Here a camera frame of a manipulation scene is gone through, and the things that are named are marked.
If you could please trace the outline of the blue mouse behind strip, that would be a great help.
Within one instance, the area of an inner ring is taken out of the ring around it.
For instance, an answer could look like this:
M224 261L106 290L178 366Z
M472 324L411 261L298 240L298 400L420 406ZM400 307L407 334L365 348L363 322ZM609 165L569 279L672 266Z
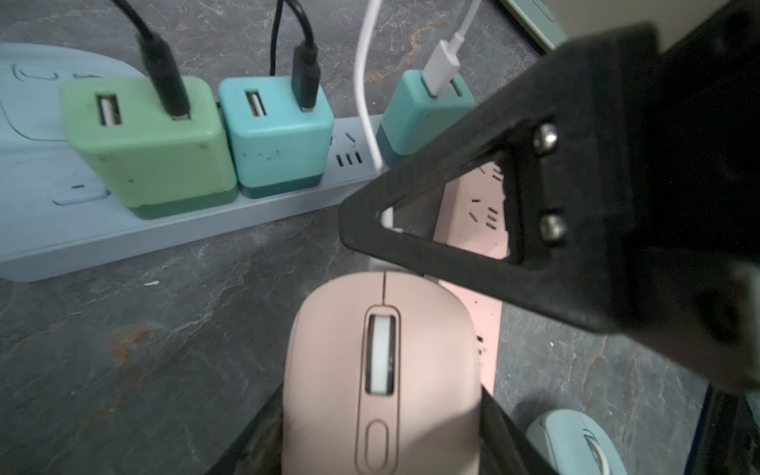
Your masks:
M1 150L62 143L59 87L69 79L141 77L105 55L35 44L1 45Z

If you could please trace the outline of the teal charger cube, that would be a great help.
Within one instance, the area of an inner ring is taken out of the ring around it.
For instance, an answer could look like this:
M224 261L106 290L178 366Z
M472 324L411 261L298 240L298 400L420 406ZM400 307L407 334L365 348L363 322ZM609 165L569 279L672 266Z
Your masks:
M226 78L219 99L241 193L260 199L319 185L334 130L322 88L302 109L289 76Z
M464 117L475 104L459 73L441 95L433 97L423 81L423 71L405 71L376 133L385 165L391 168L415 154Z

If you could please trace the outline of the light blue mouse right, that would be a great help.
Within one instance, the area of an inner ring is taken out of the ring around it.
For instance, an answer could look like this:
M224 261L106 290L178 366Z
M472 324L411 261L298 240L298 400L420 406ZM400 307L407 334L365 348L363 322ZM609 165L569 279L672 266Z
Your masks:
M585 413L546 412L528 426L526 438L558 474L627 475L612 439Z

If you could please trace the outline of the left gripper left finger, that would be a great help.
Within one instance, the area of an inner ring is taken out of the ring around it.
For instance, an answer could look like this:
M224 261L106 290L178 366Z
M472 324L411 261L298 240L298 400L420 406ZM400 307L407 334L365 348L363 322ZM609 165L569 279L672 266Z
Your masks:
M479 474L556 474L485 388L480 409Z

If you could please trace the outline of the pink power strip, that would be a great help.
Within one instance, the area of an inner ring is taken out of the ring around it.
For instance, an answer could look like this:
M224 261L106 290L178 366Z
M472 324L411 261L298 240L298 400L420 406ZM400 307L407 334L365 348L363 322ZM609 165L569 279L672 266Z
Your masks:
M433 239L494 259L507 256L501 168L488 162L445 186ZM481 384L494 391L503 303L441 281L467 308L478 342Z

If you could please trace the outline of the blue power strip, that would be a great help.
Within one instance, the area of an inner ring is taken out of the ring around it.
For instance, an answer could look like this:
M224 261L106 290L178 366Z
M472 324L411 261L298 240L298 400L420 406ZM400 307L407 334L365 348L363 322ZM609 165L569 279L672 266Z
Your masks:
M35 282L340 204L372 180L356 118L334 123L320 185L142 220L67 148L1 158L1 276Z

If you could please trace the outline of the teal charger cube middle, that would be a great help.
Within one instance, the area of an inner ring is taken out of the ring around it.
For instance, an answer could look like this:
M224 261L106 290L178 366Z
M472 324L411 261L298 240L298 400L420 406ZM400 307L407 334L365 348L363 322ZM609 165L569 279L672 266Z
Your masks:
M219 99L241 193L260 199L319 185L334 130L322 88L302 109L289 76L226 78Z

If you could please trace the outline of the pink mouse sideways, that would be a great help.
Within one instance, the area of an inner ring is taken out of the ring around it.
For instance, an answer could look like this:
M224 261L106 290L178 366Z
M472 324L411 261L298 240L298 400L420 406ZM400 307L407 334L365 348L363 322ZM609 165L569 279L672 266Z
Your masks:
M283 384L285 474L475 474L482 386L465 306L404 272L315 289Z

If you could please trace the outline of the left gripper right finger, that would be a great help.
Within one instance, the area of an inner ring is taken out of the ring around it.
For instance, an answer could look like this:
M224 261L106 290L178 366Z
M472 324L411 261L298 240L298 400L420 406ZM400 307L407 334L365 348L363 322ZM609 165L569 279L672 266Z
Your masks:
M502 259L380 215L488 162ZM759 387L759 5L666 53L653 25L572 40L340 205L346 247Z

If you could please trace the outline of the light green charger cube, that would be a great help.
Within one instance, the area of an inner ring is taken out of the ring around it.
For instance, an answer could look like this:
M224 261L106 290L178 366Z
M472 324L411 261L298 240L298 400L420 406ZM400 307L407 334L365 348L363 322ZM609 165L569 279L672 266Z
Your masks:
M174 118L146 77L69 79L59 87L65 140L134 215L152 220L239 195L210 85L183 79L190 111Z

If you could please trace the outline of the teal charger cube right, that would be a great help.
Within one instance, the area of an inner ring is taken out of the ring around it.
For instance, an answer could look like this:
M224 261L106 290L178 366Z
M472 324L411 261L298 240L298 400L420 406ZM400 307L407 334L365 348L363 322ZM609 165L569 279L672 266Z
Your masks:
M385 165L391 168L415 154L464 117L475 104L459 73L441 95L433 97L423 81L423 71L405 71L376 133Z

